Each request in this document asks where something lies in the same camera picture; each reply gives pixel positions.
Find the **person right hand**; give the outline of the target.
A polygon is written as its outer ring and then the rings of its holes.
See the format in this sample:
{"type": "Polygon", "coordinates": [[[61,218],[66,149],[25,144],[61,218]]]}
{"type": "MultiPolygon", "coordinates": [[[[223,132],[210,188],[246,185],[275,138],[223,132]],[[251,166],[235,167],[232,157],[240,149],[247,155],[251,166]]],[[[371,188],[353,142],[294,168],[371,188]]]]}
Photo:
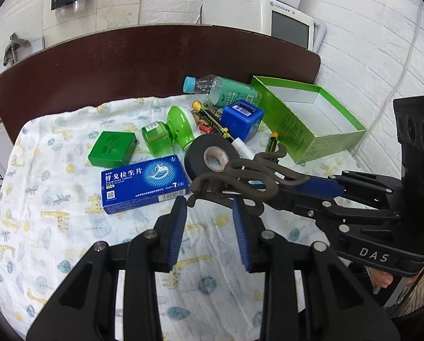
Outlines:
{"type": "MultiPolygon", "coordinates": [[[[366,270],[371,279],[374,294],[377,294],[379,289],[386,289],[394,279],[393,274],[383,272],[378,269],[367,267],[366,270]]],[[[406,285],[403,287],[402,293],[407,292],[417,278],[418,276],[408,278],[406,285]]]]}

